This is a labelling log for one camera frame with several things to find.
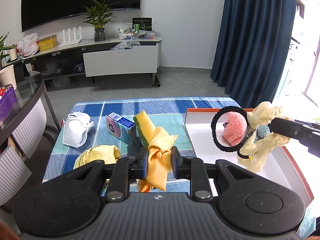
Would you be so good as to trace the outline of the white paper cup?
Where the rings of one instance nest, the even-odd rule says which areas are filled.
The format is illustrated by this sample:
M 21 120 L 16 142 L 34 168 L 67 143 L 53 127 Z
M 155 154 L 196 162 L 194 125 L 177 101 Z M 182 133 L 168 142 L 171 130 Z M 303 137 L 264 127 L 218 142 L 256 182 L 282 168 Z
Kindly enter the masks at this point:
M 3 87 L 8 86 L 8 85 L 12 85 L 13 89 L 16 90 L 17 85 L 16 85 L 13 64 L 3 68 L 0 71 L 0 82 Z

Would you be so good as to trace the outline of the white tv cabinet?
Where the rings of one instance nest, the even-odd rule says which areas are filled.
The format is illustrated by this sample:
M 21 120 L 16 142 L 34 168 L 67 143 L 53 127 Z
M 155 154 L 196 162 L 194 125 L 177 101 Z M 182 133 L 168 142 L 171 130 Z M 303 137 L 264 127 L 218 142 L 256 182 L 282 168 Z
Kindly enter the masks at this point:
M 122 75 L 122 74 L 150 74 L 151 84 L 158 86 L 157 70 L 161 65 L 161 46 L 163 39 L 138 39 L 138 46 L 129 49 L 113 50 L 112 48 L 121 43 L 121 40 L 112 38 L 105 41 L 95 42 L 83 40 L 78 44 L 65 47 L 54 47 L 38 52 L 26 58 L 16 59 L 1 66 L 1 69 L 13 64 L 33 63 L 36 70 L 40 59 L 53 60 L 55 67 L 59 67 L 59 60 L 67 56 L 67 53 L 77 53 L 84 61 L 86 77 L 95 82 L 97 76 Z

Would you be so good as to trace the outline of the orange yellow cloth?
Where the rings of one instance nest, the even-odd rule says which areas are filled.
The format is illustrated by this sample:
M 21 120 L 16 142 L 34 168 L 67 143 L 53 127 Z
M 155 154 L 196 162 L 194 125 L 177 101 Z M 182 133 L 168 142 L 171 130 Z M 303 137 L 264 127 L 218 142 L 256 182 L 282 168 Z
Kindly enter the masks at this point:
M 148 170 L 146 178 L 139 180 L 139 192 L 151 189 L 166 191 L 167 176 L 172 170 L 171 148 L 177 135 L 170 135 L 163 127 L 156 127 L 148 145 Z

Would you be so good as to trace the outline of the yellow striped towel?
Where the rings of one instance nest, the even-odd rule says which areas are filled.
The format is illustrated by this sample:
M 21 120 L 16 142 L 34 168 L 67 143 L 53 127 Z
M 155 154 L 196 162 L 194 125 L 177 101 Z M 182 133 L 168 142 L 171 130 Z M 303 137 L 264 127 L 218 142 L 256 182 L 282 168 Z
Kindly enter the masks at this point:
M 74 163 L 73 168 L 79 168 L 95 160 L 103 160 L 105 165 L 115 164 L 121 158 L 120 150 L 115 145 L 97 145 L 85 150 Z

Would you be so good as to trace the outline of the white plastic bag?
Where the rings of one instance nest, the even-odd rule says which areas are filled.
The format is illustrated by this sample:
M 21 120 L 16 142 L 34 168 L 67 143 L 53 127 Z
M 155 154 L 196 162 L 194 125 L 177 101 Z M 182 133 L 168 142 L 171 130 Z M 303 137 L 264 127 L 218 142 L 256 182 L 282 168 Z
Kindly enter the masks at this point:
M 25 36 L 20 42 L 17 44 L 17 49 L 22 57 L 28 57 L 34 55 L 39 50 L 38 43 L 38 35 L 37 33 L 32 33 Z

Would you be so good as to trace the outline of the black green sign box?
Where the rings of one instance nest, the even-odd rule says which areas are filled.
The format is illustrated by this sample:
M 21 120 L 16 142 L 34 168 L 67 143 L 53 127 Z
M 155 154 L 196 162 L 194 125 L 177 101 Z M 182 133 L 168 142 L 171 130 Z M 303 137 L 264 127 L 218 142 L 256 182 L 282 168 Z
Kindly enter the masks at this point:
M 140 31 L 152 31 L 152 18 L 134 17 L 132 19 L 132 29 L 137 33 Z

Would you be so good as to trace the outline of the dark blue curtain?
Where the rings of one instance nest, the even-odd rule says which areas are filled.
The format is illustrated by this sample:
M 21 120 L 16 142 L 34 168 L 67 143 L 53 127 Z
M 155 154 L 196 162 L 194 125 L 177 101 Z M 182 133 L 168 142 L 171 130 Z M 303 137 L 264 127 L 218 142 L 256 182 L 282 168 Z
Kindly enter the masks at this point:
M 273 100 L 295 11 L 296 0 L 225 0 L 210 77 L 241 107 Z

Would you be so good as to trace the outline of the light blue fluffy slipper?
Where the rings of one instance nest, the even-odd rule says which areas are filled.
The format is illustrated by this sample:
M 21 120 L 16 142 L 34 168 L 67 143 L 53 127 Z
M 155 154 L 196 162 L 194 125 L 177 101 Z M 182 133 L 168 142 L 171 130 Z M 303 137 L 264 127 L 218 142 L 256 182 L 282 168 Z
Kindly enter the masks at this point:
M 264 139 L 270 133 L 270 128 L 268 125 L 260 125 L 257 129 L 257 139 Z

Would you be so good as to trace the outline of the dark grey sock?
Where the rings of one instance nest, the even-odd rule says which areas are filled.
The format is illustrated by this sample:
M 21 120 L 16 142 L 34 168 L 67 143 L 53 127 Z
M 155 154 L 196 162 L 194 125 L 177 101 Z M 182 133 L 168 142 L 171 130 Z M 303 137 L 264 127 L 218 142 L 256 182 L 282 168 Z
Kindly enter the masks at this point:
M 127 156 L 136 157 L 140 154 L 140 149 L 143 147 L 140 139 L 136 136 L 131 136 L 129 145 L 127 146 Z

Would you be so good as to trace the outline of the yellow green sponge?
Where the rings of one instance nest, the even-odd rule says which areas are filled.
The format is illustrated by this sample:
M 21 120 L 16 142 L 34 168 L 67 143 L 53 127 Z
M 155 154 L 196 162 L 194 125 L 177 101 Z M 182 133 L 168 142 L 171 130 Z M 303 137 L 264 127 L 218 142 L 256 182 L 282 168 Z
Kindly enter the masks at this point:
M 156 126 L 153 124 L 145 111 L 141 111 L 133 117 L 137 132 L 144 146 L 148 146 L 153 139 Z

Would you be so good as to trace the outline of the potted plant in vase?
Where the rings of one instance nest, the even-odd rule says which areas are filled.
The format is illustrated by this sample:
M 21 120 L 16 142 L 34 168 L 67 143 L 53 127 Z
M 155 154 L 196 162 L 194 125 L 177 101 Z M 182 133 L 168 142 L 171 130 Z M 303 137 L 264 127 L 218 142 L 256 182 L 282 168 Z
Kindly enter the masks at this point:
M 106 40 L 105 25 L 113 22 L 112 18 L 116 18 L 113 15 L 112 9 L 118 2 L 107 3 L 105 0 L 102 2 L 97 0 L 91 1 L 93 2 L 91 7 L 85 6 L 84 23 L 93 26 L 95 42 L 104 41 Z

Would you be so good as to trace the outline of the purple tray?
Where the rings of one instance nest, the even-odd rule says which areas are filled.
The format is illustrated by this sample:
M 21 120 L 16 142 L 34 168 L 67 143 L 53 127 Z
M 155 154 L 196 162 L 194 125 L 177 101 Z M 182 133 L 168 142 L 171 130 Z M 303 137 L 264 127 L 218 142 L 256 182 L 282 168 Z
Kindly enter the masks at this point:
M 11 112 L 19 108 L 18 99 L 12 84 L 1 87 L 1 125 L 3 125 Z

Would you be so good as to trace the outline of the green leafy plant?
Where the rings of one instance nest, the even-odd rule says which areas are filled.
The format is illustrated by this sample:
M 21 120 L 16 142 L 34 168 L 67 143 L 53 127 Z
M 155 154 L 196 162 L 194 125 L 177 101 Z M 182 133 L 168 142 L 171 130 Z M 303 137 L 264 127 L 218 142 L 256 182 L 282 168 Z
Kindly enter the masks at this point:
M 1 67 L 2 67 L 2 60 L 8 55 L 5 51 L 15 48 L 14 44 L 10 45 L 10 46 L 7 46 L 5 44 L 5 40 L 7 39 L 9 34 L 10 34 L 10 32 L 7 32 L 5 35 L 2 35 L 0 37 L 0 52 L 1 52 L 0 64 L 1 64 Z

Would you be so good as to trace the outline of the white face mask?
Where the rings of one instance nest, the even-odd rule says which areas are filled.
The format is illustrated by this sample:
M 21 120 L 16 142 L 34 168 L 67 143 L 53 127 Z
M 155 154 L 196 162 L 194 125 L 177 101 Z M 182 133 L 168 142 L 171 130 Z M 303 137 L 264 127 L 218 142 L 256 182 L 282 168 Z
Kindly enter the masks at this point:
M 73 112 L 69 114 L 64 124 L 62 143 L 73 148 L 83 146 L 93 126 L 94 121 L 87 113 Z

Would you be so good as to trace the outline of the round dark coffee table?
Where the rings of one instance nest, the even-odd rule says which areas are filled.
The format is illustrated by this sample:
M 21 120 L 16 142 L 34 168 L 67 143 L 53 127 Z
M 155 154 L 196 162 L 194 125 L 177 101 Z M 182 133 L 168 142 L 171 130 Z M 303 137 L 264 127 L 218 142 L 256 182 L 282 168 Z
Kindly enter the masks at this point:
M 1 125 L 1 205 L 11 201 L 31 178 L 25 162 L 41 139 L 47 138 L 53 146 L 52 133 L 61 131 L 40 73 L 19 82 L 15 93 L 20 107 Z

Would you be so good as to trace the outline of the pink fluffy slipper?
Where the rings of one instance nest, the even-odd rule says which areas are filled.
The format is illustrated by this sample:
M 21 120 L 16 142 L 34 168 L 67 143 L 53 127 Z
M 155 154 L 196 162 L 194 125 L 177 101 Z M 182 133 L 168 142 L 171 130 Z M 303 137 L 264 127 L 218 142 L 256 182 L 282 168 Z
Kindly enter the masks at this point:
M 247 122 L 243 115 L 237 112 L 228 112 L 227 121 L 223 124 L 223 137 L 231 145 L 238 145 L 247 129 Z

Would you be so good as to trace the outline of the white wifi router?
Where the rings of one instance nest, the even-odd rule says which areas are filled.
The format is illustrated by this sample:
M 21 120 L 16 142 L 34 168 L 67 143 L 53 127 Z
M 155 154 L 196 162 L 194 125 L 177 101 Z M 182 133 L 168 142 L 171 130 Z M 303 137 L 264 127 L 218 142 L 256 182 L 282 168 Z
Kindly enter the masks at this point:
M 71 28 L 62 30 L 62 42 L 59 44 L 59 47 L 70 46 L 74 44 L 79 44 L 82 40 L 82 26 L 74 27 L 73 31 Z

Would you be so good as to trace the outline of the blue tissue pack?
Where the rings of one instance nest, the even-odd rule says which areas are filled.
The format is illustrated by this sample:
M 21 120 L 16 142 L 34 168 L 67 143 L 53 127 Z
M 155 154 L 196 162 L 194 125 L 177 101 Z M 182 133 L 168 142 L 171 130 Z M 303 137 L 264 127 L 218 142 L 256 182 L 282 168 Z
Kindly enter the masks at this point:
M 129 144 L 131 136 L 136 136 L 136 124 L 114 112 L 106 116 L 108 132 L 122 142 Z

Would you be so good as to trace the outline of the yellow box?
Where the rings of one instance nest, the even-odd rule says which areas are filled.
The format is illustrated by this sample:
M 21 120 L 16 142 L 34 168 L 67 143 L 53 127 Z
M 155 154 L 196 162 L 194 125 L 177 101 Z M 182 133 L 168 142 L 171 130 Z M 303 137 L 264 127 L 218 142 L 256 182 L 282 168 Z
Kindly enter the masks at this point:
M 50 35 L 39 39 L 39 51 L 45 51 L 57 46 L 57 35 Z

